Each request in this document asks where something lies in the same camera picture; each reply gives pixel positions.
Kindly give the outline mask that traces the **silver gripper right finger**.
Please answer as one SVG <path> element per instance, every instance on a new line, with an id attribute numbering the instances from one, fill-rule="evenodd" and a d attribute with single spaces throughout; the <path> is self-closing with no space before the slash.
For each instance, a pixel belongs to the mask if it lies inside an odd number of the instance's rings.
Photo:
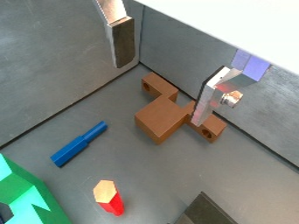
<path id="1" fill-rule="evenodd" d="M 236 108 L 244 97 L 240 89 L 258 83 L 270 66 L 266 60 L 238 49 L 232 67 L 222 66 L 202 83 L 192 123 L 201 126 L 221 105 Z"/>

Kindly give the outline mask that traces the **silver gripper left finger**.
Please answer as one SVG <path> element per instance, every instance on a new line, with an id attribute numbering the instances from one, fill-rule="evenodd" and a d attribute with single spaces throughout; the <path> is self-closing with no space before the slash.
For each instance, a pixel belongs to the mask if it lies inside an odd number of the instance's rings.
<path id="1" fill-rule="evenodd" d="M 123 0 L 94 0 L 94 3 L 106 25 L 114 64 L 122 68 L 137 56 L 135 20 L 127 15 Z"/>

